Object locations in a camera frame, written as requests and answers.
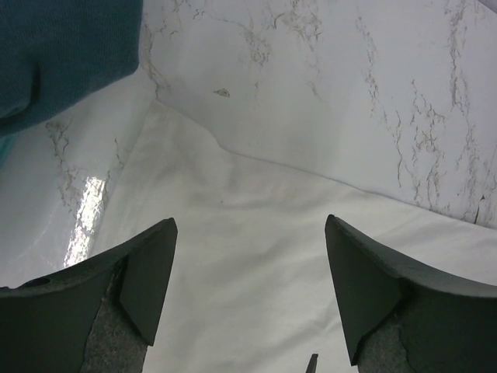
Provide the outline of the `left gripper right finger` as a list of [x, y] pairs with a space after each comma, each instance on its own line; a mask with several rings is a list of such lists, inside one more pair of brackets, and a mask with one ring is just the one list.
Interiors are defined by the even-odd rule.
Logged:
[[438, 270], [329, 215], [328, 262], [360, 372], [494, 372], [496, 287]]

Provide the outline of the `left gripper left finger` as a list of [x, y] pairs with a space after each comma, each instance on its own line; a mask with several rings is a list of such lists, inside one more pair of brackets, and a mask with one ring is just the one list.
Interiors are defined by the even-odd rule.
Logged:
[[174, 219], [72, 267], [1, 289], [3, 372], [141, 372], [176, 249]]

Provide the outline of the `white robot print t shirt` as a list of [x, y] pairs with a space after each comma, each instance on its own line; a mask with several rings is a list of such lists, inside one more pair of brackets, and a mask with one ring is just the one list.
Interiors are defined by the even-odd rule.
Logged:
[[146, 372], [349, 372], [325, 248], [335, 215], [372, 239], [472, 280], [496, 282], [496, 232], [296, 169], [223, 150], [161, 104], [142, 116], [92, 248], [166, 218], [176, 253]]

